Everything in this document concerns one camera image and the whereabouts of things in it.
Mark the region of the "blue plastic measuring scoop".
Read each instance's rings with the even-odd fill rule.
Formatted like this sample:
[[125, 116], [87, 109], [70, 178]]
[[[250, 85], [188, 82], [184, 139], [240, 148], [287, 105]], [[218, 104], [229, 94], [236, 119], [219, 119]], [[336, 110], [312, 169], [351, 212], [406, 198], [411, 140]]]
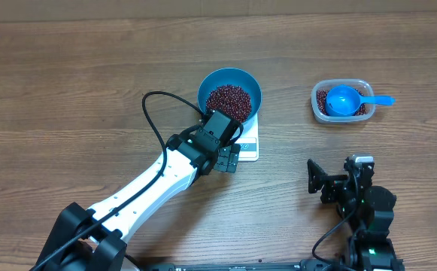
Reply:
[[326, 111], [329, 116], [348, 117], [353, 116], [363, 104], [391, 106], [394, 102], [392, 96], [362, 96], [352, 87], [338, 85], [326, 96]]

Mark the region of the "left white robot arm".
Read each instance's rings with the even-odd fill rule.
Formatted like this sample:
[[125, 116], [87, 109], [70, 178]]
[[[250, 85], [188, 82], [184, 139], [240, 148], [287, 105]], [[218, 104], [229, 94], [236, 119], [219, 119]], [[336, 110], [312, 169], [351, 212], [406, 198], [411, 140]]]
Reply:
[[221, 111], [168, 141], [135, 180], [84, 209], [73, 202], [61, 211], [35, 270], [136, 270], [126, 258], [129, 240], [165, 202], [211, 170], [235, 172], [243, 126]]

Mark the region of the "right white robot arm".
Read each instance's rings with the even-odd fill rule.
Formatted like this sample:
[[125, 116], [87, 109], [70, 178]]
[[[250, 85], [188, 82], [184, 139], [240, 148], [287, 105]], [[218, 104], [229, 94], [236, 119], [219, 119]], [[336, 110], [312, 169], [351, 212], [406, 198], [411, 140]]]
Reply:
[[[321, 192], [323, 204], [335, 203], [341, 220], [312, 248], [313, 260], [302, 261], [300, 267], [309, 270], [384, 270], [405, 271], [403, 260], [396, 256], [388, 238], [394, 219], [396, 195], [372, 184], [374, 158], [354, 154], [344, 160], [344, 174], [329, 175], [312, 159], [307, 161], [308, 192]], [[339, 227], [348, 224], [351, 236], [347, 251], [338, 260], [325, 259], [317, 247]]]

